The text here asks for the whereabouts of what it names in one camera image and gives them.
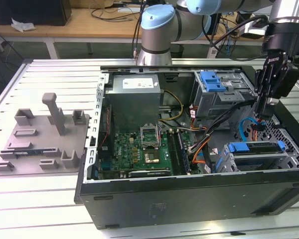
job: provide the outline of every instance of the yellow wire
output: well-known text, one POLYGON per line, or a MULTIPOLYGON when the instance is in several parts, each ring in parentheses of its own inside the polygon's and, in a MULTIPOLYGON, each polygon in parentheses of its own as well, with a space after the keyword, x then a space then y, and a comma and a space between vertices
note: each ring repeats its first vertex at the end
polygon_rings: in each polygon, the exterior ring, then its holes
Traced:
POLYGON ((179 112, 178 115, 176 115, 174 117, 171 117, 171 118, 167 118, 167 119, 159 119, 159 121, 162 121, 162 120, 173 120, 173 119, 177 119, 177 118, 181 117, 181 115, 183 114, 184 105, 182 104, 182 102, 180 101, 180 99, 176 95, 174 95, 172 92, 170 92, 168 90, 164 90, 164 91, 170 93, 175 99, 177 99, 177 101, 180 104, 181 109, 180 109, 180 112, 179 112))

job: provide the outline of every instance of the black computer case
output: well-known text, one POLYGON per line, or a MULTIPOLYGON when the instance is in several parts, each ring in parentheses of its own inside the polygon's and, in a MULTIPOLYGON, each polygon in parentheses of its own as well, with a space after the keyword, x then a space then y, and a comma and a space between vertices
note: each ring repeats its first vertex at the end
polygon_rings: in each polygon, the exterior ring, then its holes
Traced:
POLYGON ((0 25, 11 18, 34 25, 64 26, 71 16, 69 0, 0 0, 0 25))
MULTIPOLYGON (((254 83, 255 70, 242 70, 254 83)), ((299 146, 299 123, 282 103, 275 115, 299 146)), ((82 183, 83 168, 75 202, 100 230, 272 216, 299 201, 299 169, 82 183)))

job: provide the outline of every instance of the blue plastic clip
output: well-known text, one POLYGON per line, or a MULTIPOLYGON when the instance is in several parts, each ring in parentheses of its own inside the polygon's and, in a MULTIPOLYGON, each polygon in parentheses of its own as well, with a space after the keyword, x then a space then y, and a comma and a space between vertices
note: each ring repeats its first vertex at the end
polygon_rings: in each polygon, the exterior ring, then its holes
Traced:
POLYGON ((278 146, 281 148, 282 151, 286 150, 286 145, 281 140, 278 141, 278 146))
POLYGON ((228 145, 229 152, 249 152, 250 149, 246 143, 230 143, 228 145))
POLYGON ((221 84, 220 78, 213 71, 201 71, 201 81, 206 86, 207 92, 224 92, 226 88, 221 84))
POLYGON ((220 166, 220 164, 221 164, 222 161, 223 161, 223 157, 220 157, 220 159, 219 159, 219 161, 218 161, 218 163, 217 163, 217 165, 215 167, 214 173, 217 171, 217 169, 219 168, 219 166, 220 166))

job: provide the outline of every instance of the orange wire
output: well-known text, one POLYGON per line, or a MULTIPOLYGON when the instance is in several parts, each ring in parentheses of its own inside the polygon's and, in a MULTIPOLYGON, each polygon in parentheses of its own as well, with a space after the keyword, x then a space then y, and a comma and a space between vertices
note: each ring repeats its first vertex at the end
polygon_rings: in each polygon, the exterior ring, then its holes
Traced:
POLYGON ((209 140, 210 140, 210 138, 208 138, 207 140, 206 140, 206 142, 204 142, 201 146, 200 146, 200 148, 198 149, 198 151, 195 153, 195 155, 194 155, 194 158, 193 158, 193 161, 192 161, 192 163, 206 163, 206 161, 195 161, 196 160, 196 157, 198 156, 198 153, 202 150, 202 148, 209 142, 209 140))

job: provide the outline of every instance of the aluminum work table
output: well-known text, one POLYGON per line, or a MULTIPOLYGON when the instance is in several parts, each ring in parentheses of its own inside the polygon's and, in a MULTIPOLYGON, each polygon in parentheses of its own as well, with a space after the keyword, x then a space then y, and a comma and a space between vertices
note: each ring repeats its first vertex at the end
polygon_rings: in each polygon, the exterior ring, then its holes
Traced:
MULTIPOLYGON (((234 62, 222 59, 179 59, 177 65, 252 65, 260 69, 263 60, 234 62)), ((34 60, 22 64, 0 96, 0 150, 15 126, 18 109, 30 108, 34 115, 46 115, 45 92, 57 94, 64 114, 74 109, 92 112, 100 66, 135 65, 130 59, 34 60)), ((299 83, 282 99, 299 121, 299 83)), ((90 238, 299 238, 299 202, 278 216, 211 222, 148 226, 98 231, 84 206, 73 202, 77 174, 0 177, 0 239, 63 237, 90 238), (231 232, 245 235, 233 236, 231 232)))

